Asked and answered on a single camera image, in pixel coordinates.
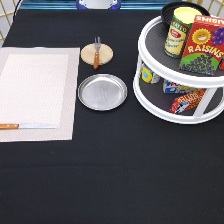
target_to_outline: placemat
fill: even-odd
[[[79,52],[79,48],[0,50],[0,123],[58,127],[0,130],[1,142],[72,139]]]

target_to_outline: knife handle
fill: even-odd
[[[95,70],[99,68],[99,52],[95,53],[93,68]]]
[[[0,124],[0,129],[18,129],[18,124]]]

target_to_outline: can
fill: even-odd
[[[179,7],[174,10],[169,33],[165,43],[165,53],[173,58],[181,58],[194,22],[201,13],[191,7]]]

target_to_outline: silver plate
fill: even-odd
[[[98,74],[85,79],[79,86],[80,101],[93,110],[111,110],[124,102],[127,87],[113,75]]]

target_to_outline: snack box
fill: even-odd
[[[198,88],[183,86],[180,84],[177,84],[175,82],[171,82],[169,80],[164,79],[163,82],[163,92],[164,93],[191,93],[194,91],[199,90]]]
[[[224,55],[224,19],[195,16],[179,69],[214,75]]]
[[[193,107],[198,106],[204,93],[205,93],[205,89],[200,89],[196,92],[189,93],[187,95],[174,99],[173,105],[170,111],[173,114],[178,114],[180,112],[183,112],[185,110],[189,110]]]
[[[160,76],[154,71],[148,68],[144,63],[142,64],[142,79],[147,83],[157,83],[160,80]]]
[[[219,64],[219,69],[224,70],[224,59],[222,58],[220,64]]]

